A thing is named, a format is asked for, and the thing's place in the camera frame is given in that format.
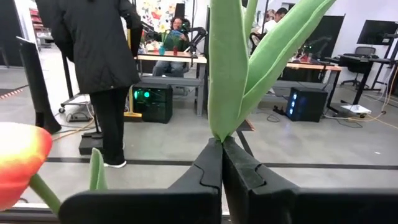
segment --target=wooden desk top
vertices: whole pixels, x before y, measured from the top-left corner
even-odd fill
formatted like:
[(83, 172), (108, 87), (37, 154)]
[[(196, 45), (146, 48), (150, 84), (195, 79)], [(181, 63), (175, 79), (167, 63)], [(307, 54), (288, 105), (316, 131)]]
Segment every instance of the wooden desk top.
[[(159, 52), (148, 52), (139, 54), (138, 60), (160, 60), (167, 62), (191, 62), (191, 55), (188, 52), (178, 52), (177, 56), (172, 51), (166, 51), (164, 55), (159, 55)], [(193, 59), (193, 63), (207, 63), (207, 59), (203, 55), (198, 55), (198, 58)]]
[[(288, 63), (286, 65), (287, 68), (306, 68), (306, 69), (318, 69), (318, 70), (323, 70), (323, 65), (314, 65), (314, 64), (307, 64), (307, 63)], [(326, 70), (329, 71), (341, 71), (341, 67), (339, 66), (334, 66), (334, 65), (327, 65)]]

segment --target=person's hand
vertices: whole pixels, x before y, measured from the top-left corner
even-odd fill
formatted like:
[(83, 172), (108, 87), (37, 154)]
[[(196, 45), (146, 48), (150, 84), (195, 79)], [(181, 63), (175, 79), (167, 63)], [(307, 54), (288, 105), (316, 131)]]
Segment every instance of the person's hand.
[(187, 37), (184, 34), (181, 34), (180, 38), (184, 41), (187, 41)]

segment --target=green fabric leaf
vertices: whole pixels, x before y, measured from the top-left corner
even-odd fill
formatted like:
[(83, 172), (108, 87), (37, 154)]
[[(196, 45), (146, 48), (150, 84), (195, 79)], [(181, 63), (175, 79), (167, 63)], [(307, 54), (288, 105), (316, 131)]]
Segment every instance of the green fabric leaf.
[(234, 131), (241, 110), (248, 56), (241, 1), (212, 0), (210, 8), (208, 119), (214, 137), (224, 141)]
[(248, 6), (246, 8), (246, 15), (244, 15), (244, 34), (246, 35), (245, 36), (246, 43), (249, 40), (249, 35), (251, 33), (251, 28), (253, 26), (254, 15), (257, 9), (257, 2), (258, 0), (249, 0)]
[(336, 0), (301, 0), (260, 42), (249, 60), (248, 80), (238, 127), (258, 105)]
[(90, 159), (90, 190), (106, 190), (104, 159), (98, 149), (93, 148)]

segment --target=black jacket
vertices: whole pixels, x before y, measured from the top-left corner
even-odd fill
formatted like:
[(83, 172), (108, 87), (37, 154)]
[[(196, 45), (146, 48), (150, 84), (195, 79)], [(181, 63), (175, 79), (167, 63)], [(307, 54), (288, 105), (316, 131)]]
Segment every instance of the black jacket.
[(51, 26), (52, 36), (61, 52), (75, 63), (80, 93), (139, 82), (121, 22), (123, 17), (127, 28), (135, 34), (131, 37), (135, 43), (132, 49), (137, 50), (142, 24), (129, 0), (54, 1), (59, 4)]

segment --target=computer tower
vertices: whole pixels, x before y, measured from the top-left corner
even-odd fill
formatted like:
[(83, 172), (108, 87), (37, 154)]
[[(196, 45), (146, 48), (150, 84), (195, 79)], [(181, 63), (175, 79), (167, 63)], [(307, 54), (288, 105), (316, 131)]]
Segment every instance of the computer tower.
[(319, 122), (328, 93), (316, 88), (292, 87), (286, 116), (292, 121)]
[(132, 87), (133, 112), (142, 120), (167, 124), (173, 115), (173, 88), (166, 84), (138, 83)]

